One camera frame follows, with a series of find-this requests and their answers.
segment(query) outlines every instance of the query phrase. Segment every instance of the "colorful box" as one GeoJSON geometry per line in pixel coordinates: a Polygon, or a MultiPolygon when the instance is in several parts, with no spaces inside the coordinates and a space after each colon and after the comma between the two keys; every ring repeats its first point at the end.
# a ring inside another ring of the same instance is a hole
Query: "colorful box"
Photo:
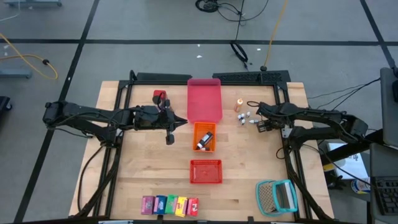
{"type": "Polygon", "coordinates": [[[158,195],[155,198],[154,214],[163,215],[166,208],[167,197],[163,195],[158,195]]]}
{"type": "Polygon", "coordinates": [[[154,196],[143,196],[141,203],[141,215],[152,215],[154,210],[154,196]]]}
{"type": "Polygon", "coordinates": [[[178,197],[177,207],[175,208],[175,215],[178,217],[185,217],[187,214],[188,198],[178,197]]]}
{"type": "Polygon", "coordinates": [[[199,204],[199,199],[190,198],[188,200],[187,215],[198,216],[198,204],[199,204]]]}
{"type": "Polygon", "coordinates": [[[169,195],[167,197],[167,203],[165,209],[166,214],[175,214],[175,207],[177,206],[177,200],[178,200],[177,195],[169,195]]]}

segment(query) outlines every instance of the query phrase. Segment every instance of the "yellow cable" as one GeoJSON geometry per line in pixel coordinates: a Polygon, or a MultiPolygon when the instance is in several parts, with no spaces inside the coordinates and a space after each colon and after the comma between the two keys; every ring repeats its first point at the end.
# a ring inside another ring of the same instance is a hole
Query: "yellow cable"
{"type": "Polygon", "coordinates": [[[19,53],[19,51],[13,46],[13,44],[10,43],[10,42],[8,41],[8,39],[7,39],[4,35],[0,34],[0,37],[3,38],[3,39],[7,42],[7,44],[10,45],[11,48],[18,54],[18,55],[16,55],[16,56],[2,57],[2,58],[0,58],[0,60],[6,60],[6,59],[10,59],[10,58],[18,58],[18,57],[19,57],[19,58],[23,59],[23,61],[25,61],[26,64],[28,64],[31,68],[33,68],[33,70],[35,70],[38,74],[42,75],[44,78],[48,78],[48,79],[50,79],[50,80],[56,80],[56,79],[58,78],[58,72],[56,71],[56,69],[55,69],[50,63],[47,63],[46,65],[48,65],[48,66],[54,71],[55,77],[49,77],[49,76],[44,75],[39,69],[37,69],[37,68],[36,68],[35,66],[33,66],[30,62],[28,62],[28,61],[25,59],[25,57],[34,57],[34,58],[37,58],[37,59],[41,60],[42,62],[44,61],[44,59],[42,59],[41,57],[39,57],[39,56],[37,56],[37,55],[32,55],[32,54],[25,54],[25,55],[22,55],[22,54],[19,53]]]}
{"type": "Polygon", "coordinates": [[[274,37],[275,37],[275,34],[276,34],[276,30],[278,29],[278,26],[279,26],[279,22],[280,22],[280,20],[282,19],[282,16],[284,15],[284,13],[285,13],[287,1],[288,1],[288,0],[285,0],[284,6],[283,6],[283,8],[282,8],[282,10],[281,10],[281,12],[280,12],[280,14],[279,14],[278,21],[276,22],[276,25],[275,25],[275,27],[274,27],[274,31],[272,31],[271,40],[269,41],[268,51],[267,51],[267,57],[266,57],[266,61],[264,62],[264,66],[267,66],[269,54],[270,54],[270,52],[271,52],[272,41],[274,40],[274,37]]]}

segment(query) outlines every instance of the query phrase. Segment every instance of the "wooden table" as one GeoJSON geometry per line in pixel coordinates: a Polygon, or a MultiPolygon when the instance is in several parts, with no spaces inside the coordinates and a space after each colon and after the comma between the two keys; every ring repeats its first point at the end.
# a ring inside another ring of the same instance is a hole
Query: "wooden table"
{"type": "MultiPolygon", "coordinates": [[[[118,82],[103,82],[96,107],[113,110],[118,82]]],[[[290,101],[306,107],[303,83],[288,83],[290,101]]],[[[153,105],[154,90],[166,90],[177,116],[187,117],[187,86],[134,85],[130,106],[153,105]]],[[[272,87],[267,86],[222,86],[223,119],[217,125],[216,152],[198,153],[192,151],[193,124],[179,127],[175,132],[175,143],[167,146],[165,131],[127,131],[124,134],[123,149],[113,199],[113,219],[156,219],[155,215],[141,215],[143,195],[176,194],[199,198],[198,220],[245,221],[253,216],[255,221],[294,221],[292,214],[279,217],[263,216],[256,203],[255,186],[261,180],[287,178],[285,162],[276,158],[276,150],[282,147],[279,131],[258,133],[256,125],[240,125],[233,106],[238,98],[275,104],[272,87]],[[191,159],[221,159],[223,162],[223,183],[218,185],[193,185],[189,182],[191,159]]],[[[250,111],[251,118],[256,108],[246,104],[241,110],[250,111]]],[[[307,121],[296,121],[298,126],[309,128],[307,121]]],[[[315,141],[306,144],[316,147],[315,141]]],[[[82,167],[99,148],[96,139],[89,139],[82,167]]],[[[333,217],[328,189],[323,175],[320,156],[314,150],[303,147],[301,157],[307,189],[325,213],[333,217]]],[[[89,164],[82,187],[84,205],[98,186],[104,150],[89,164]]],[[[70,214],[77,213],[77,189],[73,197],[70,214]]],[[[300,216],[305,217],[302,197],[298,189],[300,216]]],[[[105,190],[100,214],[103,214],[108,191],[105,190]]],[[[166,215],[165,220],[189,220],[166,215]]]]}

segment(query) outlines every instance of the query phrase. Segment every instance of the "gray floor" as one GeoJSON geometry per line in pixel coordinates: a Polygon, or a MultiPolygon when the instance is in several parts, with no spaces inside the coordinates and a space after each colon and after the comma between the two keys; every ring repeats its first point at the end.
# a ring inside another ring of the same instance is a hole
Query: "gray floor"
{"type": "MultiPolygon", "coordinates": [[[[194,0],[101,0],[89,39],[232,39],[236,23],[225,21],[217,13],[198,11],[194,0]]],[[[241,1],[225,2],[240,6],[241,1]]],[[[244,11],[255,14],[265,1],[246,1],[244,11]]],[[[367,1],[385,40],[398,41],[394,12],[395,0],[367,1]]],[[[79,39],[93,0],[68,0],[63,7],[23,8],[19,17],[0,23],[0,32],[15,39],[79,39]]],[[[283,1],[270,0],[257,19],[241,27],[239,38],[270,38],[283,1]]],[[[0,17],[17,9],[0,4],[0,17]]],[[[280,23],[277,40],[357,40],[377,41],[359,0],[289,1],[280,23]]],[[[0,44],[0,57],[14,52],[0,44]]],[[[16,44],[25,54],[47,58],[60,78],[46,80],[34,74],[30,80],[0,80],[0,95],[12,98],[14,109],[1,121],[0,129],[0,223],[12,222],[33,165],[44,140],[41,122],[44,104],[58,99],[77,44],[16,44]]],[[[252,71],[264,63],[266,45],[244,45],[252,71]]],[[[398,58],[398,47],[389,47],[398,58]]],[[[51,70],[34,61],[48,75],[51,70]]],[[[387,67],[380,47],[274,45],[270,70],[288,69],[294,82],[304,82],[307,96],[369,82],[387,67]]],[[[20,60],[0,62],[0,68],[27,68],[20,60]]],[[[114,45],[86,44],[83,48],[67,100],[94,106],[103,80],[128,77],[136,72],[187,73],[211,77],[216,72],[242,72],[242,63],[229,45],[114,45]]],[[[355,114],[370,128],[381,128],[379,84],[361,90],[339,109],[355,114]]],[[[312,107],[332,100],[327,96],[310,100],[312,107]]],[[[63,218],[68,215],[85,140],[55,133],[24,221],[63,218]]],[[[366,204],[331,192],[336,218],[347,222],[366,221],[366,204]]]]}

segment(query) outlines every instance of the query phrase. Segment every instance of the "teal basket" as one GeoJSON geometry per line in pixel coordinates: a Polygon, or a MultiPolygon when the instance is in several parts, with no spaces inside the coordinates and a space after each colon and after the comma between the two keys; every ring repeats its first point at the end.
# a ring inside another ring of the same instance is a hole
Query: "teal basket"
{"type": "Polygon", "coordinates": [[[297,211],[297,196],[290,180],[265,180],[256,185],[256,198],[265,216],[297,211]]]}

